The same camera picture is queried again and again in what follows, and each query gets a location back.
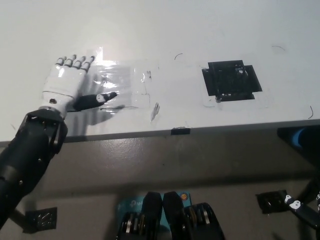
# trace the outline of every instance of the blue object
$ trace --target blue object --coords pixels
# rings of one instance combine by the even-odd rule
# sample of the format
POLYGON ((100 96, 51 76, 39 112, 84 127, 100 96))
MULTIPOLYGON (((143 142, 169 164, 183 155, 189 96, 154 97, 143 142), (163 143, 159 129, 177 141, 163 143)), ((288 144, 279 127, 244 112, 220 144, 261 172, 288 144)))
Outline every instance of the blue object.
MULTIPOLYGON (((191 205, 190 193, 187 191, 180 191, 177 192, 180 196, 183 206, 188 207, 191 205)), ((117 222, 118 227, 120 227, 121 221, 126 212, 141 212, 142 209, 142 202, 145 196, 136 196, 136 197, 129 197, 125 200, 121 201, 117 206, 117 222)), ((168 232, 170 231, 169 223, 166 219, 165 211, 162 208, 162 216, 160 221, 160 231, 161 232, 168 232)))

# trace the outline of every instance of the black tape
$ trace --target black tape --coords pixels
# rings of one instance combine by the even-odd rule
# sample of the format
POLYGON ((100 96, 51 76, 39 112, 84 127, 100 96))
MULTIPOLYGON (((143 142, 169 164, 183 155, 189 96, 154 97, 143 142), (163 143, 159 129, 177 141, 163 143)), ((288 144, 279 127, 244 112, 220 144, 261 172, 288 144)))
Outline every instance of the black tape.
POLYGON ((190 134, 191 129, 181 126, 181 127, 175 127, 171 129, 171 135, 188 135, 190 134))

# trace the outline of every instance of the black pen mark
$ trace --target black pen mark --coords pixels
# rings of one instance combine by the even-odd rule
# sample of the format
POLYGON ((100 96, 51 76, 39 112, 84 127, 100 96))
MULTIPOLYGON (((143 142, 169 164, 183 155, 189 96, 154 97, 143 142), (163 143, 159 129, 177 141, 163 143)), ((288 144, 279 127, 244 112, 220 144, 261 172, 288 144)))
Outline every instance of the black pen mark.
POLYGON ((286 50, 285 50, 282 46, 273 45, 273 46, 271 46, 271 47, 273 47, 273 48, 280 48, 280 49, 282 49, 283 51, 286 52, 286 50))
POLYGON ((177 58, 179 55, 181 55, 181 54, 183 54, 183 53, 179 53, 177 56, 175 56, 174 60, 176 60, 176 58, 177 58))
POLYGON ((314 111, 312 110, 311 106, 310 106, 310 108, 311 108, 311 111, 312 111, 312 115, 308 119, 310 119, 310 118, 312 118, 314 116, 314 111))
POLYGON ((11 127, 16 131, 16 128, 15 128, 15 126, 13 126, 12 124, 10 124, 11 125, 11 127))

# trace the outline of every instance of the black robot arm segment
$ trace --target black robot arm segment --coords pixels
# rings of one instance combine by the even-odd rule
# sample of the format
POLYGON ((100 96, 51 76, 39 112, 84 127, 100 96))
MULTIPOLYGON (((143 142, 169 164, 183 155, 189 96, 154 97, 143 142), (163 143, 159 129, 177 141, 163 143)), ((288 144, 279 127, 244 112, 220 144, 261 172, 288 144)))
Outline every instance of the black robot arm segment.
POLYGON ((0 154, 0 229, 38 184, 67 132, 57 111, 39 109, 25 116, 14 139, 0 154))

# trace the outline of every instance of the gray floor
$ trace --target gray floor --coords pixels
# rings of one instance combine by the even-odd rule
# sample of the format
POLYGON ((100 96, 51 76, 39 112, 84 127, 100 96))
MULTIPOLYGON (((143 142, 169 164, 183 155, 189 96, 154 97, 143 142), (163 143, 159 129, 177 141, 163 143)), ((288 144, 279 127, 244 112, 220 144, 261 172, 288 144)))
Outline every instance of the gray floor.
POLYGON ((311 240, 290 212, 263 215, 255 194, 296 195, 313 170, 275 130, 67 143, 19 205, 58 207, 57 229, 26 235, 8 220, 0 239, 111 240, 123 198, 185 190, 212 206, 228 240, 311 240))

